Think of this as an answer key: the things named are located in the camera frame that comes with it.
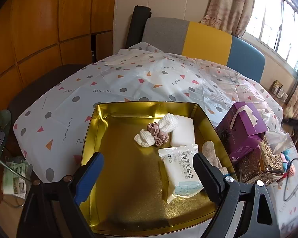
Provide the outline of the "white wet wipes pack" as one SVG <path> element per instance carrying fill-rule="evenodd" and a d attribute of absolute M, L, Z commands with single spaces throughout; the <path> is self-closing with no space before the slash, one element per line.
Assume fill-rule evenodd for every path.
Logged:
<path fill-rule="evenodd" d="M 197 144 L 159 149 L 168 177 L 167 203 L 175 198 L 190 198 L 203 190 L 193 167 L 193 157 L 199 152 Z"/>

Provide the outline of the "beige knit cloth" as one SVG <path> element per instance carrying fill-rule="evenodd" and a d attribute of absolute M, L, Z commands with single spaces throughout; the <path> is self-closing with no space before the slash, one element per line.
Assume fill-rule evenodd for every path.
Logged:
<path fill-rule="evenodd" d="M 227 168 L 222 166 L 219 158 L 216 156 L 215 146 L 212 141 L 206 141 L 203 144 L 202 154 L 206 157 L 206 159 L 209 161 L 209 163 L 212 166 L 217 167 L 223 175 L 227 176 L 229 174 Z"/>

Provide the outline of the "white waffle cloth with scrunchie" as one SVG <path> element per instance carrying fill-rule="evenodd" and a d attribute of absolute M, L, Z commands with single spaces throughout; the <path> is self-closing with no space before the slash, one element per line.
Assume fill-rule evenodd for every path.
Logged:
<path fill-rule="evenodd" d="M 179 122 L 179 116 L 174 114 L 166 114 L 158 122 L 150 123 L 146 129 L 140 130 L 134 136 L 134 141 L 141 147 L 151 147 L 153 145 L 160 147 L 167 143 L 169 134 L 174 131 Z"/>

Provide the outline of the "gold metal tin tray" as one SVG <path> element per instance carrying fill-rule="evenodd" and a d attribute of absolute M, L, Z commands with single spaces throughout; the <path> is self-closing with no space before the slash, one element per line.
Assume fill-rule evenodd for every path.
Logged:
<path fill-rule="evenodd" d="M 95 152 L 104 167 L 81 211 L 92 231 L 108 236 L 152 236 L 180 231 L 213 217 L 217 205 L 205 192 L 167 202 L 168 178 L 157 147 L 143 148 L 134 136 L 165 114 L 189 117 L 195 141 L 212 141 L 221 164 L 235 173 L 204 110 L 185 102 L 116 102 L 95 106 L 86 133 L 82 163 Z"/>

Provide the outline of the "ornate gold tissue box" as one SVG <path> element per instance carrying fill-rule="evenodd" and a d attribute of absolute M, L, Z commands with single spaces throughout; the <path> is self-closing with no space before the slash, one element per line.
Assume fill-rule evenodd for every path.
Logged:
<path fill-rule="evenodd" d="M 266 136 L 237 166 L 240 181 L 248 184 L 261 180 L 265 186 L 269 186 L 284 176 L 282 157 L 280 154 L 273 154 Z"/>

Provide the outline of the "patterned white bed cover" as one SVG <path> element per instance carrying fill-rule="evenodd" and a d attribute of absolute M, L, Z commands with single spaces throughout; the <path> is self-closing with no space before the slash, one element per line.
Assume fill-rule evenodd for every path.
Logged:
<path fill-rule="evenodd" d="M 281 107 L 241 73 L 211 61 L 164 53 L 141 42 L 69 77 L 51 73 L 28 87 L 14 134 L 45 184 L 73 173 L 81 161 L 97 105 L 113 102 L 195 102 L 218 125 L 234 102 L 253 102 L 269 128 L 281 129 Z"/>

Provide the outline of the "white foam block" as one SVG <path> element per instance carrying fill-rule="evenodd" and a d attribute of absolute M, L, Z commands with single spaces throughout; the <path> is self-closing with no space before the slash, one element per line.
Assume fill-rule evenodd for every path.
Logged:
<path fill-rule="evenodd" d="M 180 147 L 193 144 L 195 144 L 193 120 L 179 115 L 178 125 L 171 133 L 170 145 Z"/>

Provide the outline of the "purple tissue box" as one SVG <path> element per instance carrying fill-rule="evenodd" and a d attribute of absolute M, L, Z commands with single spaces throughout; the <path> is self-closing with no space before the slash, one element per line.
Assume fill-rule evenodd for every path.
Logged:
<path fill-rule="evenodd" d="M 235 102 L 216 127 L 232 163 L 236 163 L 262 142 L 268 131 L 253 103 Z"/>

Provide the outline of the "green paper packets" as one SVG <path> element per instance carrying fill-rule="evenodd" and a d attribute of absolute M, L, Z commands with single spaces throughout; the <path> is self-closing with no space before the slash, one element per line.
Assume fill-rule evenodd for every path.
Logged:
<path fill-rule="evenodd" d="M 8 157 L 5 164 L 16 173 L 30 179 L 33 167 L 28 164 L 23 157 Z M 30 190 L 30 186 L 30 182 L 12 173 L 9 169 L 4 168 L 2 180 L 2 193 L 4 195 L 13 195 L 15 197 L 25 199 L 27 192 Z"/>

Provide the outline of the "blue plush doll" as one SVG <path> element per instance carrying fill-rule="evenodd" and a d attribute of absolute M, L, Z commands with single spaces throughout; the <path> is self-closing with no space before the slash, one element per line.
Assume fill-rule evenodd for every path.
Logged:
<path fill-rule="evenodd" d="M 282 153 L 280 153 L 280 156 L 282 158 L 284 174 L 278 180 L 278 182 L 282 182 L 286 180 L 286 178 L 289 178 L 289 181 L 295 183 L 296 181 L 298 181 L 298 167 L 295 166 L 295 161 L 292 162 L 292 160 L 298 157 L 296 147 L 292 147 L 283 151 Z"/>

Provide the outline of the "clear plastic bag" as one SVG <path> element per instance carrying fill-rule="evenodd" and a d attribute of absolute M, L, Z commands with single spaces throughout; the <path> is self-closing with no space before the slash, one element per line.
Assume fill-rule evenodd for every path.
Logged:
<path fill-rule="evenodd" d="M 290 134 L 285 133 L 281 129 L 281 126 L 276 124 L 268 125 L 268 131 L 265 132 L 265 137 L 274 155 L 294 147 Z"/>

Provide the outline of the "packets on desk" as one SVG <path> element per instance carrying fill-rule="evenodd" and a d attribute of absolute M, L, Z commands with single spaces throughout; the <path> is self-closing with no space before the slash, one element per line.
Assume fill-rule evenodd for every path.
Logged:
<path fill-rule="evenodd" d="M 273 82 L 270 91 L 282 102 L 286 102 L 288 94 L 283 89 L 283 84 L 281 84 L 278 80 Z"/>

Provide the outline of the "grey yellow blue headboard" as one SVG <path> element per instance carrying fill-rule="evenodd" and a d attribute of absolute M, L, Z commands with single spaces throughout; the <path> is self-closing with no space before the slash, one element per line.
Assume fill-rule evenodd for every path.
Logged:
<path fill-rule="evenodd" d="M 227 66 L 256 82 L 264 71 L 265 56 L 258 49 L 238 37 L 197 22 L 149 18 L 142 41 L 165 53 Z"/>

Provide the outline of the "wooden wardrobe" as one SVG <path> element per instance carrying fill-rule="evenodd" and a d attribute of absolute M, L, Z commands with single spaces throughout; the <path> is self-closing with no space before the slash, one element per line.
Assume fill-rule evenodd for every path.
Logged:
<path fill-rule="evenodd" d="M 115 0 L 7 0 L 0 9 L 0 110 L 66 64 L 112 54 Z"/>

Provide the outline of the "window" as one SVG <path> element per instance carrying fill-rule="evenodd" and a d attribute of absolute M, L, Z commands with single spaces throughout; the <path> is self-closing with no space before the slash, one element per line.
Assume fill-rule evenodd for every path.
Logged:
<path fill-rule="evenodd" d="M 298 10 L 291 0 L 255 0 L 246 33 L 298 74 Z"/>

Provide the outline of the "black rolled mat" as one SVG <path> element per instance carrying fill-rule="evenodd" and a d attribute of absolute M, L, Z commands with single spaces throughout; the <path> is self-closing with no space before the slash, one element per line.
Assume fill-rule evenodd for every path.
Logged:
<path fill-rule="evenodd" d="M 130 21 L 130 27 L 126 38 L 125 48 L 129 48 L 142 40 L 145 25 L 148 18 L 151 17 L 151 9 L 142 5 L 134 7 Z"/>

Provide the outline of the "beige patterned curtain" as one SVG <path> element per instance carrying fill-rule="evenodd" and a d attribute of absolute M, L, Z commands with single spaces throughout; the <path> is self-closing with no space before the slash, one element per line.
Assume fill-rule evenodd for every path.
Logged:
<path fill-rule="evenodd" d="M 255 0 L 210 0 L 201 23 L 241 38 L 250 21 Z"/>

